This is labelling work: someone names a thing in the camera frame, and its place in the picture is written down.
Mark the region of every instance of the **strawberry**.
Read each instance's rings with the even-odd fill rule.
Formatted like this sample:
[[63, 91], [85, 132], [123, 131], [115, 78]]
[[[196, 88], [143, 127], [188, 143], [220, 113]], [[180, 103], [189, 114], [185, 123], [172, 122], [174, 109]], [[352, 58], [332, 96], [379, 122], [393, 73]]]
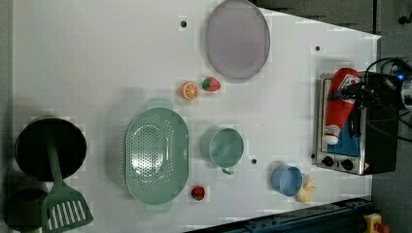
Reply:
[[191, 196], [194, 198], [194, 200], [201, 201], [205, 197], [205, 189], [202, 186], [196, 186], [191, 191]]
[[206, 78], [202, 83], [202, 88], [206, 91], [216, 91], [221, 88], [221, 83], [216, 78]]

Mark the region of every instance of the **mug handle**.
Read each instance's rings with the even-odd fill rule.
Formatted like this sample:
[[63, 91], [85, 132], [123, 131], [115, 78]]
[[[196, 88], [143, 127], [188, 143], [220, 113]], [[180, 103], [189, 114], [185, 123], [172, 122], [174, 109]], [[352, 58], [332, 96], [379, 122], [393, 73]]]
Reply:
[[222, 168], [222, 171], [228, 175], [233, 175], [234, 171], [233, 171], [233, 167], [229, 167], [229, 168]]

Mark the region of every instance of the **spatula handle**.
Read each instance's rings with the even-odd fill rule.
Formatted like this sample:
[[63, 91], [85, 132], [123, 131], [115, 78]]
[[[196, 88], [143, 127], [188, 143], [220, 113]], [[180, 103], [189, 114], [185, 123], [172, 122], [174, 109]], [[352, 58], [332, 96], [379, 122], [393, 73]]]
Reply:
[[44, 130], [43, 136], [45, 137], [46, 148], [48, 150], [49, 162], [51, 164], [51, 174], [52, 178], [54, 179], [54, 184], [62, 184], [63, 178], [61, 177], [60, 165], [58, 163], [57, 150], [55, 149], [52, 130], [46, 128]]

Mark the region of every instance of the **white table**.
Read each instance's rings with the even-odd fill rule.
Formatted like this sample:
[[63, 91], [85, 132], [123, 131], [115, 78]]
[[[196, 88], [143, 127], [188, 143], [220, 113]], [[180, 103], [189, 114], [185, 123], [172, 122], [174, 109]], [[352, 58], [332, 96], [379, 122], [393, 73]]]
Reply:
[[[371, 194], [371, 177], [318, 168], [310, 154], [316, 79], [341, 67], [364, 70], [376, 59], [378, 37], [262, 10], [271, 35], [268, 61], [252, 79], [234, 83], [210, 66], [204, 49], [205, 23], [217, 4], [15, 1], [14, 139], [45, 115], [66, 117], [86, 134], [86, 161], [66, 181], [85, 195], [94, 222], [74, 232], [182, 232], [306, 208], [272, 190], [277, 162], [316, 180], [312, 206]], [[183, 81], [207, 76], [222, 81], [218, 93], [190, 103], [178, 96]], [[125, 130], [152, 97], [171, 99], [190, 134], [187, 185], [162, 214], [133, 199], [122, 175]], [[200, 156], [199, 138], [214, 124], [245, 138], [233, 176]], [[208, 190], [202, 202], [189, 195], [196, 184]]]

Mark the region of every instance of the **oven knob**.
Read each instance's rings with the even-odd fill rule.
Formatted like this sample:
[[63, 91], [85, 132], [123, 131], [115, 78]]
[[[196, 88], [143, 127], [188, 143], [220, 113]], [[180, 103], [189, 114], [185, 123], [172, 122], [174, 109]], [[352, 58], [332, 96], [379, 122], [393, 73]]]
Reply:
[[349, 159], [343, 160], [340, 164], [342, 164], [343, 168], [347, 171], [350, 171], [354, 168], [354, 163]]
[[326, 167], [331, 167], [333, 165], [333, 158], [330, 156], [326, 156], [322, 162], [325, 164]]

